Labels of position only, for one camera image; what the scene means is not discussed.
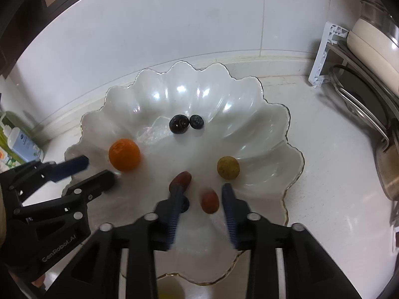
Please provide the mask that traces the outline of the person's left hand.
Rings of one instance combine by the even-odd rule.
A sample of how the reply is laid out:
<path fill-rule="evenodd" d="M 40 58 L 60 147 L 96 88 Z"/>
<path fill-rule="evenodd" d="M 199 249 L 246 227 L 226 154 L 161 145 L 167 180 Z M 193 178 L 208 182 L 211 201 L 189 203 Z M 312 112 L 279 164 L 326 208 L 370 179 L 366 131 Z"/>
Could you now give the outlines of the person's left hand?
<path fill-rule="evenodd" d="M 0 246 L 5 242 L 7 233 L 7 222 L 6 222 L 6 211 L 2 195 L 2 190 L 0 190 Z"/>

